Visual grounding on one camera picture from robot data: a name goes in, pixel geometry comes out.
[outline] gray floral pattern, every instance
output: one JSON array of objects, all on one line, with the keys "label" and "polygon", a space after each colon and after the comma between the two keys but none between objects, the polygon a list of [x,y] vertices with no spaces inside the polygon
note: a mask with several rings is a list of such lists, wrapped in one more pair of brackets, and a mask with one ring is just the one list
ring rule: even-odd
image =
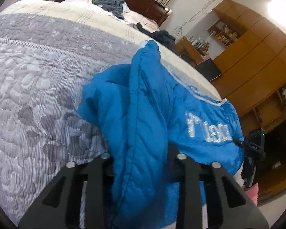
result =
[{"label": "gray floral pattern", "polygon": [[101,131],[76,109],[95,74],[130,63],[138,47],[121,41],[62,19],[0,17],[0,206],[16,225],[67,161],[107,151]]}]

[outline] pink fabric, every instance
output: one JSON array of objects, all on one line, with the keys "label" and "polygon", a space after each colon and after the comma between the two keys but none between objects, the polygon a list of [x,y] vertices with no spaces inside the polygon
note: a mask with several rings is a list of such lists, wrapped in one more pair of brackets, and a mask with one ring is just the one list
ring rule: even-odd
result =
[{"label": "pink fabric", "polygon": [[250,197],[250,199],[253,201],[253,203],[257,206],[257,194],[258,194],[258,183],[256,183],[253,187],[248,189],[246,192],[246,195]]}]

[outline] screw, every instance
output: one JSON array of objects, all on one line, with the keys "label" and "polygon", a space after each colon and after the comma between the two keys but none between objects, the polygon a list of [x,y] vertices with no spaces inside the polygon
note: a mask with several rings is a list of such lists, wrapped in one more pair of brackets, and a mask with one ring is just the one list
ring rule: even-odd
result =
[{"label": "screw", "polygon": [[75,167],[75,165],[76,165],[76,162],[73,162],[73,161],[69,161],[68,163],[66,163],[67,168],[73,168]]},{"label": "screw", "polygon": [[177,158],[178,158],[179,160],[185,160],[185,159],[186,159],[186,155],[183,154],[183,153],[179,153],[179,154],[177,154]]},{"label": "screw", "polygon": [[110,154],[109,153],[107,153],[107,152],[105,152],[105,153],[103,153],[102,155],[101,155],[101,158],[102,159],[108,159],[108,158],[110,158]]},{"label": "screw", "polygon": [[219,162],[213,162],[212,163],[213,168],[219,169],[221,167],[221,164]]}]

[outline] black metal bracket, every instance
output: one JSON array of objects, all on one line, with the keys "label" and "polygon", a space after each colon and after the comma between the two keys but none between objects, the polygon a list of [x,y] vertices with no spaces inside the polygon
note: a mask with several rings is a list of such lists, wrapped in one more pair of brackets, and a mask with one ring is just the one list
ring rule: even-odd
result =
[{"label": "black metal bracket", "polygon": [[233,142],[245,150],[242,178],[247,187],[252,187],[259,162],[264,161],[265,130],[263,128],[249,132],[246,141],[233,138]]},{"label": "black metal bracket", "polygon": [[[208,228],[269,229],[259,209],[221,166],[199,164],[169,145],[172,182],[180,182],[177,229],[201,229],[199,181],[206,192]],[[108,153],[87,164],[68,162],[46,186],[25,213],[19,229],[79,228],[80,204],[87,181],[85,229],[110,228],[110,187],[114,174]]]}]

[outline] gray towel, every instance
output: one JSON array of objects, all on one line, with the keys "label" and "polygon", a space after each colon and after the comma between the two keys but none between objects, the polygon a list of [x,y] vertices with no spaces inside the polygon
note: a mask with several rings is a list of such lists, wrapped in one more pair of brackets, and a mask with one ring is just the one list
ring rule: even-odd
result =
[{"label": "gray towel", "polygon": [[102,5],[102,9],[112,12],[117,18],[124,20],[123,3],[124,0],[93,0],[94,5]]}]

